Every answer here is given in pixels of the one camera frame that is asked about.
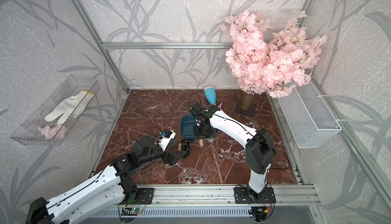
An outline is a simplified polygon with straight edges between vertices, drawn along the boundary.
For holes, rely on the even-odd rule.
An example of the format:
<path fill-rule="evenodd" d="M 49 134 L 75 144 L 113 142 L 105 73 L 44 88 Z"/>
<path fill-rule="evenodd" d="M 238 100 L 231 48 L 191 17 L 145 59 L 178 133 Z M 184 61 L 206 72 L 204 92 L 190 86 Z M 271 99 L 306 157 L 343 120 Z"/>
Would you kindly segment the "teal plastic storage box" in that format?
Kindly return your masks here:
<path fill-rule="evenodd" d="M 193 127 L 198 128 L 197 121 L 193 115 L 185 115 L 180 120 L 180 133 L 184 139 L 202 139 L 202 138 L 216 138 L 219 134 L 218 129 L 209 131 L 209 134 L 201 130 L 196 130 L 194 133 Z"/>

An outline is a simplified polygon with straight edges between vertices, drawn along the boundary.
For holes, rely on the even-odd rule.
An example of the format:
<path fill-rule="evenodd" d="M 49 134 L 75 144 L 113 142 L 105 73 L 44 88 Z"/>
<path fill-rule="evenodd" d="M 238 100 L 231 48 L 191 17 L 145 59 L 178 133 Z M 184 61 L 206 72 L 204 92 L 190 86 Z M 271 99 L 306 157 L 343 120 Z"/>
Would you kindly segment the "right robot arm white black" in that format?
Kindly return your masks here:
<path fill-rule="evenodd" d="M 250 128 L 228 116 L 215 105 L 203 107 L 195 103 L 189 112 L 196 119 L 195 138 L 212 137 L 218 130 L 239 143 L 245 150 L 245 161 L 250 169 L 248 191 L 260 195 L 267 184 L 267 175 L 276 156 L 270 134 L 265 129 Z"/>

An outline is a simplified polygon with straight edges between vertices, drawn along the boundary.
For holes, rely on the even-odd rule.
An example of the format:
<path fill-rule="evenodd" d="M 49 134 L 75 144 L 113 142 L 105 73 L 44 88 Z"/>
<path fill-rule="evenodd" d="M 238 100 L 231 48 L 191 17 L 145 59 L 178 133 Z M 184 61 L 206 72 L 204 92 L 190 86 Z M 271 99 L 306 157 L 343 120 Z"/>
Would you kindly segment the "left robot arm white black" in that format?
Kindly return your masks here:
<path fill-rule="evenodd" d="M 28 224 L 78 224 L 99 211 L 122 203 L 137 201 L 142 197 L 132 176 L 142 169 L 143 164 L 162 160 L 174 166 L 186 151 L 169 152 L 171 137 L 163 137 L 159 144 L 154 138 L 144 136 L 138 139 L 131 152 L 111 161 L 97 175 L 73 189 L 49 200 L 38 198 L 30 204 L 26 223 Z"/>

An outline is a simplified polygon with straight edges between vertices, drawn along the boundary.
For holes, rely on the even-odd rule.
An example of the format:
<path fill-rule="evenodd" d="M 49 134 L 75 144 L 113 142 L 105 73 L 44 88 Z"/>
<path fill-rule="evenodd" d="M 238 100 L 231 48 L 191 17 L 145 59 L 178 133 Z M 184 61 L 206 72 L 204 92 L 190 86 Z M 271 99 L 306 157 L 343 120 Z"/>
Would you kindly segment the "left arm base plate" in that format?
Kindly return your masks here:
<path fill-rule="evenodd" d="M 127 193 L 124 202 L 130 205 L 151 205 L 154 196 L 154 190 L 154 188 L 138 188 L 137 190 L 133 190 L 131 193 Z"/>

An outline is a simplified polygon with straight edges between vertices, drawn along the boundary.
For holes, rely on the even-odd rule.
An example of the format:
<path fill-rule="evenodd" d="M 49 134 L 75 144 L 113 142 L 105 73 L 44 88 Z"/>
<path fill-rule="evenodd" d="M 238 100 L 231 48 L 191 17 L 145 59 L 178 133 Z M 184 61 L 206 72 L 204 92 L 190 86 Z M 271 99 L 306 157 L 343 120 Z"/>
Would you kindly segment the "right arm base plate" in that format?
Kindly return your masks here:
<path fill-rule="evenodd" d="M 236 204 L 275 204 L 276 197 L 271 186 L 265 187 L 260 193 L 254 192 L 249 187 L 237 185 L 234 187 Z"/>

